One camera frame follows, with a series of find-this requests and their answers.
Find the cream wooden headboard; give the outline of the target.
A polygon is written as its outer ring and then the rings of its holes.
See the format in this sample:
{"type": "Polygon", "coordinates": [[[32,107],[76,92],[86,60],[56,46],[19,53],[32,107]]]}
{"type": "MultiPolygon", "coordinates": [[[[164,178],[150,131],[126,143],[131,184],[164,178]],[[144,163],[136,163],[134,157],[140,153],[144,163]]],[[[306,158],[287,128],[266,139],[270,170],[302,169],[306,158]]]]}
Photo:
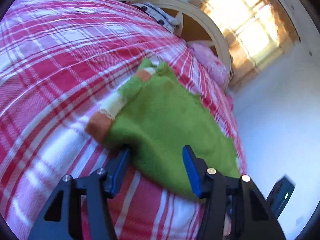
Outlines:
{"type": "Polygon", "coordinates": [[[176,35],[188,44],[205,43],[212,52],[232,70],[232,59],[227,42],[214,21],[196,6],[182,0],[136,0],[136,3],[150,2],[163,9],[181,22],[176,35]]]}

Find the green striped knit sweater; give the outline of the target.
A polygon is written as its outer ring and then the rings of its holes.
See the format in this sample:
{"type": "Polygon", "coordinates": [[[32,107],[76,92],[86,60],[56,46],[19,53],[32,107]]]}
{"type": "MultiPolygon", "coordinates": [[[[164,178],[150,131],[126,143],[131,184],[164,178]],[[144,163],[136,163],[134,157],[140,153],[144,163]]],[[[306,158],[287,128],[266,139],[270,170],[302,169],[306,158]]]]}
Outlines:
{"type": "Polygon", "coordinates": [[[184,198],[195,199],[182,158],[185,145],[223,175],[240,175],[233,139],[164,62],[144,59],[102,102],[85,130],[107,148],[133,149],[132,162],[141,174],[184,198]]]}

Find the yellow curtain behind bed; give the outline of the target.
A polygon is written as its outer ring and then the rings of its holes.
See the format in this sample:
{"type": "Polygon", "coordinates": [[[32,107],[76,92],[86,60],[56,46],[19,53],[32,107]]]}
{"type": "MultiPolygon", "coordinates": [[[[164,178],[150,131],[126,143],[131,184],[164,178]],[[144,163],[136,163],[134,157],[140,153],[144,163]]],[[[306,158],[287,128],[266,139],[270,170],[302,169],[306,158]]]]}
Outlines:
{"type": "Polygon", "coordinates": [[[300,41],[279,0],[189,0],[217,25],[232,59],[228,87],[238,92],[300,41]]]}

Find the pink pillow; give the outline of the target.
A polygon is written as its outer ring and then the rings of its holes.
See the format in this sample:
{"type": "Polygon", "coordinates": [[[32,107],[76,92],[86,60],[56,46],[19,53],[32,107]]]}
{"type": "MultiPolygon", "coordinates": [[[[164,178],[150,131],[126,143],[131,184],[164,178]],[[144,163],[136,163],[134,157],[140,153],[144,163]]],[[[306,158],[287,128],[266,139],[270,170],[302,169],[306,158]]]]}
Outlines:
{"type": "Polygon", "coordinates": [[[225,64],[212,52],[210,47],[202,41],[188,43],[188,48],[204,66],[213,80],[222,87],[229,74],[225,64]]]}

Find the pink cloth by wall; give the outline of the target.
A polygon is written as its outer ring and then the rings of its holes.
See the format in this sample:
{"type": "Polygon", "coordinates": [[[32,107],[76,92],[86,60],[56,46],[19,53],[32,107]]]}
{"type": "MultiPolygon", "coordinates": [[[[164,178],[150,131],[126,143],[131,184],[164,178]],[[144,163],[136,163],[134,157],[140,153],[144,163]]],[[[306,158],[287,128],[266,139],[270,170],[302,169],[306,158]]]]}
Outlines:
{"type": "Polygon", "coordinates": [[[228,105],[232,111],[234,109],[233,98],[229,94],[226,94],[225,96],[226,96],[226,100],[228,102],[228,105]]]}

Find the red plaid bed sheet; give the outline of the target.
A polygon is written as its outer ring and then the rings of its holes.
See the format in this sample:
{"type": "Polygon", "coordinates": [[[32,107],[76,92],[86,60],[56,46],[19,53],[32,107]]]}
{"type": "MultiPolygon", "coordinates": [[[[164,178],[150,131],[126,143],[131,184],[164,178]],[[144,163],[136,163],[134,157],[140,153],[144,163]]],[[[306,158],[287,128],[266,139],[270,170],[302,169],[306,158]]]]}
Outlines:
{"type": "Polygon", "coordinates": [[[223,91],[187,45],[114,0],[16,0],[1,20],[1,215],[27,239],[61,178],[102,167],[107,150],[84,127],[99,103],[157,56],[200,94],[247,165],[223,91]]]}

